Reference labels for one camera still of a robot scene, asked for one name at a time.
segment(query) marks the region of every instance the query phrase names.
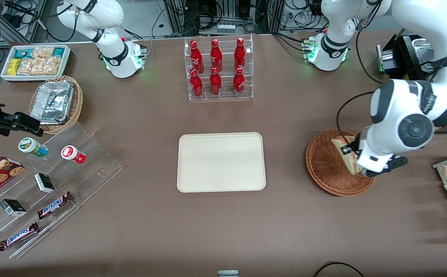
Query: logo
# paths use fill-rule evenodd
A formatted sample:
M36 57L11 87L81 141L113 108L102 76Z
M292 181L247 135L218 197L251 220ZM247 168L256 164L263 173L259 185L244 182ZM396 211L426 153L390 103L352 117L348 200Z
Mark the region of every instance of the logo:
M61 202L63 202L63 198L62 197L59 198L58 200L54 201L53 203L49 204L47 207L45 207L42 210L42 214L46 214L50 210L54 209L54 207L56 207L57 205L61 204Z
M12 236L11 238L9 238L7 240L7 244L10 244L10 243L12 243L12 242L14 242L16 240L19 240L22 236L26 235L27 233L28 233L28 228L23 230L23 231L21 231L20 233L18 233L16 235Z

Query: table surface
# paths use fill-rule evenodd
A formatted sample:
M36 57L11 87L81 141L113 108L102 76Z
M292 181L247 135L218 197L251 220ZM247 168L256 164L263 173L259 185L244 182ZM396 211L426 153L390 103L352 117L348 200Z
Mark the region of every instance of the table surface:
M363 33L370 71L375 46L396 32ZM298 277L327 261L367 276L447 276L447 193L431 168L447 159L447 135L407 153L408 165L381 175L363 195L333 196L304 166L307 143L335 128L345 100L378 84L355 51L338 70L322 72L271 35L253 39L254 98L239 102L189 102L183 39L155 41L146 69L127 79L106 70L94 44L70 44L67 74L84 93L80 122L125 168L20 259L0 252L0 276L208 277L237 269L242 277ZM36 87L4 81L4 110L27 112ZM341 126L361 131L371 124L368 109L369 97L355 100ZM179 192L179 138L230 132L262 135L265 189ZM26 136L0 136L0 156L24 160L16 142ZM328 272L354 276L341 266Z

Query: red bottle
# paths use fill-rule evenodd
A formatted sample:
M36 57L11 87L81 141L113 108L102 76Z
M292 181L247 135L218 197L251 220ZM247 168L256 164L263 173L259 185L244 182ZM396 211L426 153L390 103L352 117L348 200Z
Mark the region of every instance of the red bottle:
M238 67L237 70L235 70L236 74L234 76L234 94L237 97L240 97L244 94L244 82L246 79L244 79L244 75L242 75L242 68Z
M194 97L202 98L203 97L203 83L201 82L201 78L198 76L198 72L191 68L191 79L189 82L191 83L191 89L193 91Z
M213 95L219 96L222 90L222 78L218 74L217 67L211 68L211 76L209 77L209 82L211 84L211 93Z
M218 72L223 70L223 59L222 50L218 46L218 39L214 38L211 40L211 53L209 54L211 58L211 66L216 67Z
M244 67L246 65L246 49L244 48L244 39L239 37L237 39L237 47L234 52L234 67L237 70L238 67Z
M204 72L203 65L203 55L201 55L201 51L198 49L198 43L195 40L190 42L191 45L191 63L193 68L195 68L199 74Z

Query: white box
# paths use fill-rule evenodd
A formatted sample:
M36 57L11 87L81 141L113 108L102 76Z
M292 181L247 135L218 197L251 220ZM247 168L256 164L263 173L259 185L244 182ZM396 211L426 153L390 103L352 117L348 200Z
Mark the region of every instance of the white box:
M19 50L31 49L34 47L54 47L54 48L64 48L65 52L63 52L63 56L61 57L60 68L58 69L58 73L56 75L7 75L7 70L10 65L10 60L15 57L15 54ZM34 45L20 45L13 46L8 53L7 60L3 66L3 70L1 73L1 77L3 80L8 82L34 82L34 81L45 81L52 79L54 77L61 77L65 72L66 64L68 62L69 54L71 50L68 46L64 44L34 44Z

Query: brown wicker basket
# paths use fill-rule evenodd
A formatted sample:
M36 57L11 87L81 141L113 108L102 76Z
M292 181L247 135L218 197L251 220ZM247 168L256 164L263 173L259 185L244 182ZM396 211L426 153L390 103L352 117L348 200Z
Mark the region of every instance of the brown wicker basket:
M344 135L355 135L341 130ZM337 129L318 133L309 142L306 150L306 165L311 177L325 191L338 196L360 195L369 189L375 177L369 178L361 172L351 175L340 153L331 142L339 136Z
M59 133L61 130L69 129L73 125L76 124L78 121L78 117L80 117L81 113L81 104L83 104L83 92L81 91L81 87L78 85L78 83L69 76L61 76L61 77L55 77L51 80L47 80L46 82L59 82L59 81L69 81L75 85L75 90L73 92L73 99L71 101L71 107L69 112L69 119L68 122L66 122L63 125L41 125L40 128L44 130L44 133L48 133L50 135L55 135ZM28 105L28 113L32 112L32 107L35 103L35 97L37 97L37 91L39 90L39 87L35 90L34 95L32 96L32 100L30 101L30 104Z

